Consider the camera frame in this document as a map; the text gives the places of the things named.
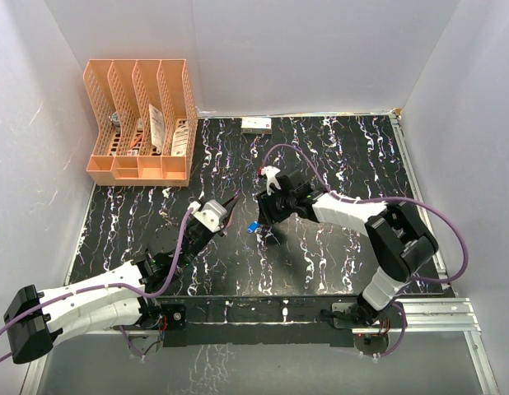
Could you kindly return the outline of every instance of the black tabletop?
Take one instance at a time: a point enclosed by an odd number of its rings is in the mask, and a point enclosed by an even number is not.
[[[257,171],[274,144],[300,147],[331,188],[350,197],[412,197],[388,116],[273,118],[272,134],[245,135],[240,119],[198,124],[187,188],[99,187],[91,201],[70,282],[101,274],[142,253],[162,225],[178,225],[194,199],[219,202],[240,191],[227,236],[215,237],[184,269],[168,295],[356,295],[377,261],[367,237],[336,225],[296,216],[266,236],[248,234],[258,218],[255,194],[264,187]],[[313,173],[285,148],[269,164]],[[437,277],[432,262],[421,275]],[[408,292],[441,293],[414,284]]]

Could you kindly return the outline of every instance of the purple cable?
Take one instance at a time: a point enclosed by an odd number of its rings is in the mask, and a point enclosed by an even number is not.
[[[189,216],[190,216],[191,212],[192,212],[192,208],[187,210],[187,212],[183,216],[183,220],[181,221],[180,232],[178,234],[178,241],[177,241],[177,244],[175,246],[174,257],[172,258],[172,264],[170,265],[169,274],[166,277],[165,283],[163,284],[163,286],[161,287],[160,290],[158,290],[157,292],[153,292],[151,294],[148,294],[148,293],[143,292],[142,290],[136,288],[135,286],[131,286],[131,285],[123,283],[123,282],[116,282],[116,283],[113,283],[113,284],[109,284],[108,287],[109,288],[114,288],[114,287],[117,287],[117,288],[121,288],[121,287],[128,288],[129,290],[134,291],[136,294],[138,294],[138,295],[140,295],[140,296],[142,296],[144,298],[148,298],[148,299],[157,298],[157,297],[163,295],[163,293],[168,288],[170,282],[172,281],[172,277],[174,276],[175,268],[177,267],[178,259],[180,258],[181,244],[183,243],[183,236],[184,236],[184,233],[185,233],[185,227],[187,226],[187,221],[189,220]],[[88,292],[90,290],[101,290],[101,289],[104,289],[104,288],[105,288],[104,285],[103,286],[87,286],[86,288],[81,288],[80,290],[77,290],[76,293],[77,294],[81,294],[83,292]],[[12,327],[14,324],[18,323],[19,321],[21,321],[22,319],[24,319],[28,315],[33,314],[35,311],[43,309],[44,307],[49,306],[49,305],[51,305],[53,303],[59,302],[60,300],[65,300],[66,298],[68,298],[70,296],[73,296],[72,292],[68,292],[67,294],[63,294],[63,295],[57,296],[57,297],[55,297],[53,299],[47,300],[44,303],[38,304],[35,307],[32,307],[31,309],[26,310],[22,314],[18,314],[14,319],[9,321],[7,324],[5,324],[0,329],[0,336],[5,331],[7,331],[10,327]],[[128,344],[133,346],[132,343],[129,341],[128,336],[126,336],[125,338],[127,339]],[[0,357],[0,362],[2,362],[3,360],[9,358],[11,355],[12,355],[12,353],[10,352],[10,353],[8,353],[6,355],[1,356]]]
[[[389,356],[392,352],[398,349],[404,339],[404,332],[406,331],[406,327],[408,325],[406,322],[406,313],[404,312],[403,308],[395,302],[392,303],[392,306],[394,306],[401,313],[401,317],[403,318],[403,326],[401,327],[401,333],[399,335],[399,339],[397,339],[397,342],[395,342],[392,348],[390,348],[387,352],[381,354],[381,356]]]
[[[124,331],[123,325],[119,325],[119,330],[123,334],[124,340],[128,343],[128,346],[134,350],[135,353],[138,354],[138,356],[144,360],[145,355],[130,341],[130,338],[128,337],[128,334]]]
[[[0,357],[0,362],[2,362],[3,360],[6,360],[7,358],[9,358],[12,355],[13,355],[13,352],[9,351],[6,355],[3,355]]]
[[[332,195],[334,198],[338,199],[340,202],[356,203],[356,204],[381,203],[381,202],[392,202],[392,203],[407,202],[407,203],[415,204],[416,206],[420,206],[420,207],[424,208],[425,210],[428,210],[431,213],[438,216],[439,218],[441,218],[452,229],[452,231],[454,232],[458,241],[460,242],[461,251],[463,253],[463,262],[461,264],[461,268],[454,276],[450,276],[450,277],[443,278],[443,279],[413,276],[412,280],[424,281],[424,282],[432,283],[432,284],[447,284],[447,283],[457,280],[458,278],[463,276],[463,273],[465,273],[465,271],[467,270],[467,267],[469,266],[469,250],[467,249],[467,243],[465,241],[465,238],[461,234],[460,230],[457,228],[457,226],[454,225],[452,223],[452,221],[445,214],[443,214],[442,212],[438,211],[434,207],[429,206],[428,204],[426,204],[424,202],[420,202],[419,200],[411,199],[410,197],[374,197],[371,199],[362,199],[362,200],[358,199],[357,200],[357,199],[352,199],[350,197],[339,196],[335,191],[332,191],[331,188],[329,187],[329,185],[323,180],[323,178],[319,174],[319,171],[317,170],[317,168],[315,167],[313,162],[311,162],[310,158],[308,158],[307,155],[301,149],[296,148],[295,146],[291,146],[289,144],[276,144],[273,147],[271,147],[269,152],[264,157],[262,166],[266,166],[268,158],[271,155],[271,153],[273,153],[273,151],[277,150],[279,147],[291,148],[295,152],[302,155],[302,157],[306,160],[306,163],[311,167],[311,169],[315,173],[320,184],[326,189],[326,191],[329,192],[330,195]]]

